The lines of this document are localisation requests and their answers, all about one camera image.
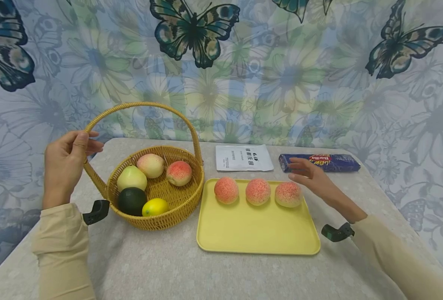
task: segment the floral wallpaper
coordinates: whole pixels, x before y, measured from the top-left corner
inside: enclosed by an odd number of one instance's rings
[[[0,0],[0,263],[47,143],[140,99],[203,141],[351,151],[443,265],[443,0]],[[154,107],[96,129],[190,139]]]

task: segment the person's right hand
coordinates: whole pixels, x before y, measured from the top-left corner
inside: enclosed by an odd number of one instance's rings
[[[80,180],[86,155],[103,150],[102,142],[90,139],[98,135],[95,131],[71,131],[46,147],[43,209],[70,202],[74,187]]]
[[[288,178],[300,183],[320,197],[326,204],[336,209],[350,223],[363,220],[366,213],[329,179],[328,175],[315,164],[304,158],[290,158],[289,167],[293,170]]]

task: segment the wicker basket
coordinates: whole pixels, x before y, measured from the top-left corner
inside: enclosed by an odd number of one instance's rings
[[[200,142],[198,140],[198,135],[193,125],[190,123],[186,117],[184,117],[179,111],[174,110],[166,105],[154,103],[154,102],[132,102],[117,105],[104,113],[97,116],[91,123],[86,126],[85,131],[90,132],[93,127],[102,118],[106,117],[108,114],[114,113],[118,110],[123,110],[124,108],[130,108],[135,106],[154,106],[158,108],[164,108],[165,110],[171,111],[172,113],[178,115],[191,131],[193,138],[194,155],[185,149],[176,148],[173,146],[160,145],[155,147],[150,147],[142,149],[131,154],[128,158],[122,161],[116,169],[111,173],[108,183],[104,181],[96,174],[88,160],[86,160],[84,167],[86,173],[101,193],[101,195],[110,202],[110,207],[118,215],[123,217],[125,220],[130,222],[134,227],[142,230],[163,230],[170,228],[184,219],[186,219],[196,208],[200,201],[201,192],[203,190],[203,183],[205,181],[205,172],[203,171],[203,160],[201,158]],[[116,181],[118,176],[120,176],[123,169],[129,165],[136,165],[136,162],[140,157],[145,154],[153,153],[161,156],[165,159],[165,170],[163,174],[156,179],[148,179],[148,186],[146,187],[146,196],[148,199],[162,198],[168,202],[170,210],[161,215],[156,215],[154,217],[136,217],[133,215],[127,215],[118,209],[118,189]],[[193,170],[193,178],[191,181],[182,187],[173,186],[170,184],[166,178],[166,170],[168,166],[178,160],[187,162]]]

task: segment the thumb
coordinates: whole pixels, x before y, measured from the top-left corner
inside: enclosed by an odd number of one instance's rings
[[[288,178],[290,178],[291,181],[294,181],[296,183],[300,183],[300,184],[306,186],[307,188],[310,188],[310,186],[311,186],[311,179],[309,179],[308,177],[305,177],[303,175],[290,173],[290,174],[288,174]]]
[[[76,139],[74,139],[73,148],[70,155],[77,158],[84,158],[86,148],[88,148],[88,139],[89,139],[88,133],[80,132],[76,136]]]

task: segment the peach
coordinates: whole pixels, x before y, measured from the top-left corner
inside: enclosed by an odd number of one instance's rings
[[[184,161],[175,161],[166,170],[166,178],[168,181],[176,186],[184,186],[189,183],[193,171],[189,164]]]
[[[136,163],[136,166],[142,171],[149,179],[159,177],[163,173],[163,165],[165,160],[156,154],[145,154]]]
[[[295,208],[301,204],[300,186],[294,182],[283,182],[278,184],[275,189],[275,201],[286,208]]]
[[[253,205],[262,205],[271,196],[271,187],[268,182],[261,178],[251,180],[246,186],[246,201]]]
[[[238,199],[238,185],[231,177],[223,177],[216,181],[215,197],[223,204],[231,204]]]

